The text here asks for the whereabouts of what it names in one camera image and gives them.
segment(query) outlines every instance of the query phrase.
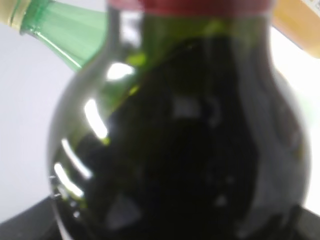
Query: green bottle neck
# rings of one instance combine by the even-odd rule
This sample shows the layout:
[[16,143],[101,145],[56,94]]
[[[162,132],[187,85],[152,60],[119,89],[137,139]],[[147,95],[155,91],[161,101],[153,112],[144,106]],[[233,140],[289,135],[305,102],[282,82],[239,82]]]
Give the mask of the green bottle neck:
[[21,34],[36,35],[39,19],[51,0],[32,0],[28,6],[20,28]]
[[270,18],[216,18],[159,16],[108,8],[108,58],[133,67],[150,67],[168,58],[179,43],[196,39],[227,37],[234,44],[229,52],[244,58],[255,49],[258,59],[269,62]]

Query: white wall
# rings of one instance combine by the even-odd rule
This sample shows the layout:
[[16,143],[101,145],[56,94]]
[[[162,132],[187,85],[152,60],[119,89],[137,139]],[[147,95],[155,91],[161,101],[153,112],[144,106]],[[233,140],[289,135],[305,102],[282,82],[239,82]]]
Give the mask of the white wall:
[[[105,0],[63,2],[105,10]],[[36,39],[0,25],[0,223],[49,195],[48,129],[73,74]]]

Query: bottle neck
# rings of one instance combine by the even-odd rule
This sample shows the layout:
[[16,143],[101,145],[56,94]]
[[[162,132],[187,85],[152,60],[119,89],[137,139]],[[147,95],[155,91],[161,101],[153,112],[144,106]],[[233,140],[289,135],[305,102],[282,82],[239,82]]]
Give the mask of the bottle neck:
[[[234,58],[245,58],[254,52],[265,62],[270,58],[269,28],[269,15],[265,13],[246,17],[181,17],[109,6],[107,52],[114,61],[149,68],[168,58],[180,43],[223,37],[229,42],[224,51],[231,52]],[[206,44],[208,48],[215,47],[210,41]]]

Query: glass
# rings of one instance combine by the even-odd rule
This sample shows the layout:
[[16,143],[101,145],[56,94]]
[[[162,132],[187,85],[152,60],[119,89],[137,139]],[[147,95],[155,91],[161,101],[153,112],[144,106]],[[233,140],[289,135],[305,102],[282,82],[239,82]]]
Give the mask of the glass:
[[52,198],[66,235],[286,239],[310,159],[299,108],[270,61],[269,16],[112,2],[107,43],[51,128]]

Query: green glass bottle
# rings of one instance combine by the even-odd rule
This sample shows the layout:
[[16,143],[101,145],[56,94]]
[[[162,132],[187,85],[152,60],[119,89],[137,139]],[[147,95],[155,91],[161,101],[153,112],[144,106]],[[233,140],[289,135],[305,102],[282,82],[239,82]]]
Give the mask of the green glass bottle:
[[65,240],[290,239],[310,156],[271,62],[273,2],[108,1],[50,131]]
[[103,45],[106,14],[52,0],[0,0],[0,22],[31,35],[78,70]]

